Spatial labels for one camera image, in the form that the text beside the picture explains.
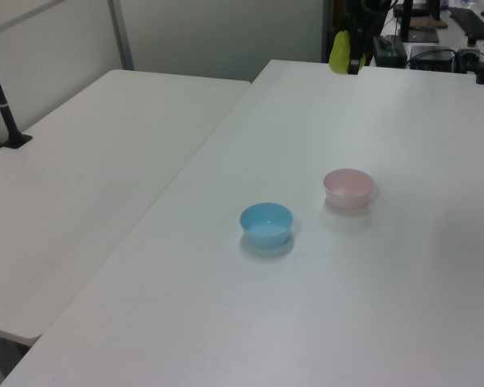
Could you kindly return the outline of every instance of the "keyboard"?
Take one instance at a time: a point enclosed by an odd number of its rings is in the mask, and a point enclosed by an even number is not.
[[[478,40],[484,40],[484,22],[473,12],[465,8],[449,7],[453,19],[461,26],[467,36],[473,35]]]

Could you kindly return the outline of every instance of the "white wall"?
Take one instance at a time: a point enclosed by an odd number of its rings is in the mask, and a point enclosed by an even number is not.
[[[0,32],[0,82],[20,131],[121,67],[107,0],[65,0]]]
[[[271,59],[321,61],[325,2],[122,0],[121,7],[135,69],[253,81]]]

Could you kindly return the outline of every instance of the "tabletop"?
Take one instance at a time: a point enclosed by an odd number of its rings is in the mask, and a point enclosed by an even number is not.
[[[339,168],[367,207],[325,202]],[[484,86],[271,61],[4,383],[39,385],[484,386]]]
[[[248,85],[115,70],[0,149],[0,336],[46,331]]]
[[[484,16],[481,16],[481,11],[484,10],[484,0],[449,0],[449,6],[455,6],[458,8],[468,8],[475,12],[481,20],[484,22]],[[407,51],[407,56],[411,57],[411,47],[412,46],[446,46],[452,50],[457,51],[460,47],[466,46],[468,41],[467,36],[465,36],[464,30],[457,24],[455,20],[450,17],[451,13],[449,10],[442,10],[440,12],[441,20],[444,20],[449,27],[441,28],[437,30],[437,35],[439,36],[440,42],[434,43],[404,43],[405,49]],[[400,25],[396,25],[397,19],[393,18],[393,11],[390,10],[386,18],[386,25],[382,29],[382,36],[386,35],[399,35]],[[484,40],[478,40],[476,48],[484,54]]]

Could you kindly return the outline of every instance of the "black monitor stand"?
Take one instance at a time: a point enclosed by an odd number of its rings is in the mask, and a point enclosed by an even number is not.
[[[400,39],[404,43],[439,43],[439,36],[433,27],[412,28],[412,0],[403,1],[402,22],[400,24]]]

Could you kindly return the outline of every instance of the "yellow object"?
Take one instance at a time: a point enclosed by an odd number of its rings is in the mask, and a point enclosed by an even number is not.
[[[330,61],[330,69],[337,74],[347,74],[349,66],[349,31],[341,31],[336,35],[333,42]],[[365,55],[362,55],[361,66],[365,65]]]

